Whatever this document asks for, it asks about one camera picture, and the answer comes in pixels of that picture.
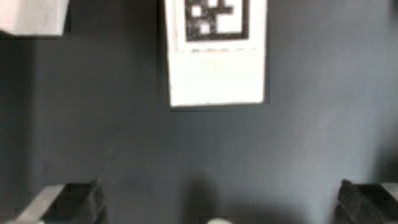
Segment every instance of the black object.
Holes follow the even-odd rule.
[[[398,202],[381,184],[356,185],[344,181],[336,224],[398,223]]]
[[[240,33],[217,33],[217,15],[233,14],[235,8],[226,6],[226,0],[219,0],[219,7],[209,7],[209,0],[185,0],[185,19],[187,19],[187,41],[216,41],[216,40],[240,40],[249,39],[249,0],[244,3],[244,18],[242,18],[242,32]],[[193,7],[201,6],[203,15],[193,16]],[[201,23],[210,24],[210,33],[201,33]]]
[[[49,224],[107,224],[104,191],[97,183],[66,185],[43,221]]]

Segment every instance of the dark gray wall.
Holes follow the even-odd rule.
[[[157,1],[72,9],[36,46],[36,190],[104,176],[118,224],[329,223],[342,179],[398,180],[397,1],[271,0],[271,104],[201,112],[162,95]]]
[[[31,198],[33,41],[0,34],[0,222]]]

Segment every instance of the white object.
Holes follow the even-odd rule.
[[[216,21],[201,17],[201,23],[187,19],[185,4],[185,0],[166,0],[171,106],[258,104],[265,95],[267,0],[226,0],[232,13],[221,13]],[[210,0],[203,10],[216,10],[214,6],[221,7],[219,1]],[[216,31],[207,23],[217,24]],[[196,25],[207,40],[196,40],[189,32]]]
[[[63,190],[65,185],[54,185],[43,189],[17,221],[8,222],[8,224],[45,224],[41,217],[49,211]]]
[[[209,224],[233,224],[233,223],[226,219],[217,218],[209,221]]]
[[[201,6],[193,7],[193,16],[200,17],[203,15],[203,8]]]
[[[216,8],[219,6],[219,0],[209,0],[209,7]]]
[[[0,0],[0,30],[13,35],[63,35],[70,0]]]
[[[390,192],[395,200],[398,201],[398,184],[397,183],[384,183],[383,187],[386,191]]]

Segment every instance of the black and white pattern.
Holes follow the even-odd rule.
[[[187,41],[249,39],[249,0],[185,0]]]

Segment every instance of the qr code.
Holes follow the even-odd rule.
[[[187,41],[249,39],[249,0],[185,0]]]

